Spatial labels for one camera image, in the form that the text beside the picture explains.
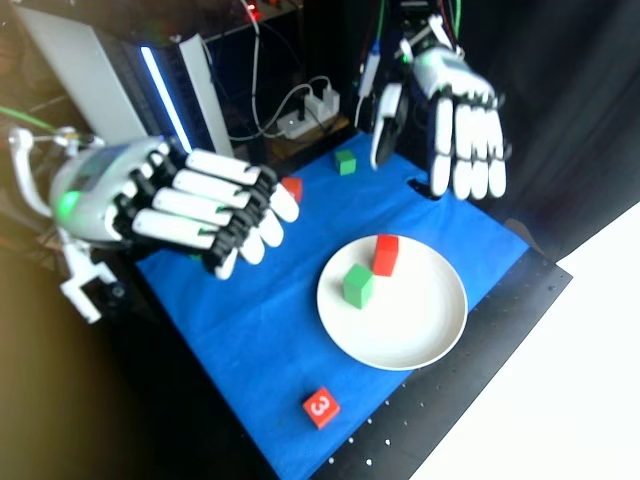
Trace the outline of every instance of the green indicator light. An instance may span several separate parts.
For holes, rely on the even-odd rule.
[[[71,215],[71,212],[80,199],[80,192],[67,192],[63,195],[60,203],[58,203],[58,216],[61,218],[67,218]]]

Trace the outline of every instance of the white printed number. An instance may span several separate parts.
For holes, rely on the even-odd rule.
[[[329,399],[322,395],[318,398],[318,403],[313,402],[311,404],[311,413],[313,413],[316,417],[321,417],[330,406],[331,402],[329,402]]]

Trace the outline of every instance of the green cable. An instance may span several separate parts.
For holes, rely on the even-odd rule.
[[[462,16],[462,0],[456,0],[456,19],[453,22],[453,31],[456,38],[459,38],[460,33],[460,17]]]
[[[56,128],[53,125],[50,125],[47,122],[43,122],[42,120],[32,117],[31,115],[27,115],[26,113],[19,112],[18,110],[14,110],[12,108],[3,107],[2,105],[0,105],[0,113],[3,113],[8,117],[12,117],[17,120],[22,120],[23,122],[30,123],[49,132],[56,131]]]
[[[378,17],[378,33],[376,34],[376,40],[380,41],[382,37],[382,22],[384,20],[384,0],[380,0],[380,16]]]

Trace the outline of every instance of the blue cloth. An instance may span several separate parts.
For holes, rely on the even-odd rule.
[[[139,267],[191,349],[278,476],[309,477],[411,372],[388,372],[343,353],[322,327],[317,282],[343,245],[365,235],[415,238],[457,270],[473,307],[527,246],[467,202],[447,194],[425,200],[406,182],[420,170],[396,157],[380,172],[368,165],[370,137],[340,148],[358,159],[341,177],[332,155],[297,175],[300,219],[285,226],[280,248],[263,263],[240,261],[218,281],[186,255],[161,251]],[[302,403],[329,389],[341,412],[318,431]]]

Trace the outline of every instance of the white robotic hand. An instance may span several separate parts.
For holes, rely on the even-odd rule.
[[[265,166],[163,138],[90,149],[56,175],[50,195],[56,223],[90,244],[151,243],[202,256],[231,276],[240,254],[258,264],[277,247],[298,205]]]
[[[428,23],[411,41],[402,40],[397,56],[403,56],[412,82],[435,109],[431,192],[440,197],[451,183],[461,200],[501,197],[507,187],[506,155],[494,89],[469,68],[459,48],[454,50],[442,18],[432,15]],[[434,39],[425,40],[430,33]],[[415,52],[415,44],[427,47]],[[380,98],[371,151],[374,169],[391,155],[406,122],[407,85],[390,83]]]

